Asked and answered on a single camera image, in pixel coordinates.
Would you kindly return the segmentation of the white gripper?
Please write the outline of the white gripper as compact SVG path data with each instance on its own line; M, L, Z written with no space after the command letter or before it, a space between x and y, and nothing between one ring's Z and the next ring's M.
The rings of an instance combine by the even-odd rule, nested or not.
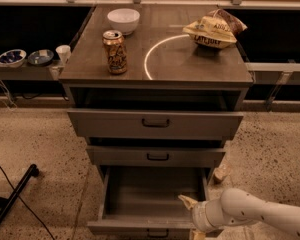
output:
M219 199L198 202L185 195L179 195L178 198L188 210L192 209L193 224L200 230L191 230L189 240L205 240L205 233L220 229L224 225L223 210Z

